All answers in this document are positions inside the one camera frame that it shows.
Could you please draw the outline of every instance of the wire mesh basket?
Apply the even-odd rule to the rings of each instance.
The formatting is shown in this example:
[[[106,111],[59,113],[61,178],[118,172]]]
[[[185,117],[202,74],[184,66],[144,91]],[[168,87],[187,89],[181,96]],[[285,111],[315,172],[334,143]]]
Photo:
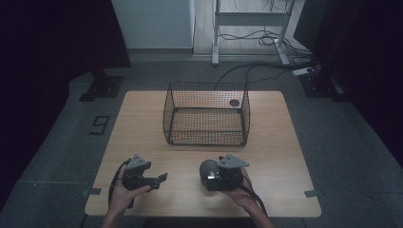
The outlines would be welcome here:
[[[169,84],[163,109],[168,143],[245,145],[249,127],[247,84]]]

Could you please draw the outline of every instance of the metal rack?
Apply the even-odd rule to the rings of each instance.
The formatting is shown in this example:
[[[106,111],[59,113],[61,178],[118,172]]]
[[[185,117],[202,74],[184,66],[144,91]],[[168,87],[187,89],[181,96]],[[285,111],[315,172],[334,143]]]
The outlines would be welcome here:
[[[214,39],[213,39],[213,60],[214,66],[219,64],[219,27],[220,26],[271,26],[281,27],[278,39],[275,39],[276,49],[284,65],[290,62],[285,54],[286,48],[283,44],[285,32],[290,22],[294,3],[291,3],[285,12],[220,12],[220,1],[216,1],[216,11],[214,13]]]

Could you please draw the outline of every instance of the wall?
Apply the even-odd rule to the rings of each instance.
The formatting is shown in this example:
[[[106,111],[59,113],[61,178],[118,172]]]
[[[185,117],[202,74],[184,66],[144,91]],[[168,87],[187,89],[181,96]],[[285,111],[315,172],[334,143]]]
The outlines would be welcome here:
[[[112,0],[126,47],[192,48],[194,0]]]

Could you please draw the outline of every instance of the cable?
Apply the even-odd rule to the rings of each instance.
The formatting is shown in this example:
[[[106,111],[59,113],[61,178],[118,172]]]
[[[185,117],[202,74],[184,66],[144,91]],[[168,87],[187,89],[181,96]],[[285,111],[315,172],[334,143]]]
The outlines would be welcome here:
[[[217,1],[219,1],[218,7],[219,7],[219,12],[220,12],[220,10],[221,10],[221,0],[217,0]],[[269,4],[269,2],[270,2],[270,11],[272,11],[273,8],[277,9],[278,11],[284,8],[284,11],[286,11],[287,7],[288,7],[289,0],[286,0],[284,6],[282,6],[282,7],[279,6],[279,1],[278,1],[278,6],[275,7],[274,6],[274,4],[275,4],[274,0],[268,0],[266,2],[266,4],[264,5],[264,7],[261,9],[261,11],[263,11],[264,8],[266,8],[266,6]],[[238,11],[240,11],[240,9],[237,6],[236,0],[234,0],[234,4],[235,4],[235,7],[238,9]],[[215,31],[216,27],[215,27],[215,22],[214,22],[214,18],[215,18],[214,14],[215,14],[214,1],[212,1],[212,23],[213,23],[213,30]],[[259,32],[263,32],[263,34],[260,37],[251,37],[251,36],[253,36],[253,35],[255,35],[255,34],[259,33]],[[257,30],[257,31],[254,31],[254,32],[250,33],[250,34],[244,35],[244,36],[236,36],[236,35],[232,35],[232,34],[222,33],[221,29],[220,29],[220,26],[218,26],[218,33],[219,33],[219,36],[224,40],[241,40],[241,39],[244,39],[244,40],[258,40],[259,44],[265,45],[265,46],[275,45],[276,44],[275,39],[278,39],[278,37],[279,37],[279,35],[277,33],[274,33],[272,31],[266,30],[266,27],[264,27],[263,30]],[[296,41],[292,41],[292,40],[289,40],[289,39],[284,37],[283,44],[284,44],[284,46],[286,47],[286,49],[287,49],[287,51],[289,53],[294,54],[296,56],[303,56],[303,57],[307,57],[307,58],[312,57],[313,54],[312,54],[311,51],[306,50],[306,49],[296,48],[291,44],[291,42],[297,43]]]
[[[234,71],[236,69],[242,68],[242,67],[244,67],[243,74],[244,74],[244,78],[245,78],[245,83],[252,84],[252,83],[258,83],[258,82],[261,82],[261,81],[264,81],[264,80],[278,79],[278,77],[280,75],[282,75],[283,73],[285,73],[285,72],[287,72],[289,70],[295,70],[295,69],[305,68],[305,67],[312,67],[312,66],[315,66],[317,64],[319,64],[319,62],[317,62],[317,61],[309,61],[307,63],[303,63],[303,64],[300,64],[300,65],[285,66],[285,65],[282,65],[282,64],[269,63],[269,62],[263,62],[263,61],[255,61],[255,62],[252,62],[250,64],[236,66],[236,67],[233,67],[233,68],[227,70],[224,74],[222,74],[220,76],[219,80],[216,82],[216,85],[214,86],[214,90],[217,89],[217,86],[219,85],[219,83],[222,81],[222,79],[226,75],[228,75],[230,72],[232,72],[232,71]],[[276,77],[268,77],[268,78],[263,78],[263,79],[259,79],[257,81],[250,82],[249,81],[249,73],[250,73],[250,70],[252,68],[254,68],[254,67],[277,67],[277,68],[284,69],[284,71],[282,71]]]
[[[109,192],[108,192],[108,195],[107,195],[107,207],[109,207],[110,201],[112,200],[113,189],[115,189],[115,184],[116,184],[116,181],[119,178],[119,174],[121,173],[121,170],[124,167],[124,165],[128,164],[129,162],[130,162],[130,160],[124,161],[121,164],[121,166],[119,166],[118,170],[115,173],[115,176],[112,179],[112,182],[110,183]]]
[[[264,9],[267,7],[267,5],[269,5],[269,1],[270,1],[270,0],[267,0],[266,5],[264,5],[264,6],[263,6],[263,8],[261,9],[261,11],[260,11],[260,12],[263,12],[263,11],[264,11]]]
[[[246,179],[246,181],[248,182],[249,187],[251,187],[251,190],[252,190],[253,192],[255,192],[255,190],[253,190],[251,181],[249,181],[249,179],[247,179],[247,178],[245,177],[245,175],[243,175],[243,177],[244,177],[244,178]]]
[[[261,198],[258,196],[258,194],[256,194],[255,191],[250,190],[249,188],[243,186],[242,184],[239,185],[239,188],[242,189],[243,191],[245,191],[251,197],[253,197],[258,202],[258,204],[259,204],[259,206],[261,208],[261,211],[264,213],[264,215],[266,215],[266,217],[268,217],[266,207],[264,206],[264,203],[261,200]]]
[[[88,217],[87,214],[84,215],[83,220],[81,221],[80,228],[84,227],[84,222],[86,222],[86,218]]]

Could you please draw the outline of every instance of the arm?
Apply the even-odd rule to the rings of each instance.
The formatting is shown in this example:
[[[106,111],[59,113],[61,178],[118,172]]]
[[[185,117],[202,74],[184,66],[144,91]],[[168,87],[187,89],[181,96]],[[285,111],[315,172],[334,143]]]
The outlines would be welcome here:
[[[125,189],[122,185],[122,176],[124,175],[125,167],[122,168],[119,178],[116,181],[115,189],[113,190],[112,199],[109,208],[107,209],[103,228],[115,228],[121,223],[122,217],[125,214],[125,209],[130,205],[135,197],[149,192],[150,186],[144,186],[133,191]]]
[[[242,168],[242,174],[245,177],[242,185],[252,190],[252,186],[249,185],[251,181],[244,168]],[[238,206],[243,208],[258,228],[275,228],[273,222],[261,211],[256,200],[242,189],[237,188],[222,193],[228,195]]]

